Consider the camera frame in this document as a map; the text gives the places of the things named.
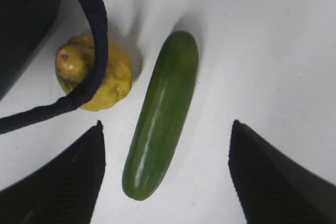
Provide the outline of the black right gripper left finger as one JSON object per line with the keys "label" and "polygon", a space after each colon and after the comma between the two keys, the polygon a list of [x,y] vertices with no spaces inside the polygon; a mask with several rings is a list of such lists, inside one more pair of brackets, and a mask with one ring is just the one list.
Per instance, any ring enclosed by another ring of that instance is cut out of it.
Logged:
{"label": "black right gripper left finger", "polygon": [[49,163],[1,190],[1,223],[90,223],[105,168],[98,121]]}

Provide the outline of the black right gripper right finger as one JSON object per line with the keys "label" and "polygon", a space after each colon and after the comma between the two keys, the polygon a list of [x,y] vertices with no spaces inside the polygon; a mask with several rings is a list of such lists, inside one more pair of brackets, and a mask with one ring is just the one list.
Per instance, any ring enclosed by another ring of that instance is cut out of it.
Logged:
{"label": "black right gripper right finger", "polygon": [[247,223],[335,223],[335,185],[238,120],[228,167]]}

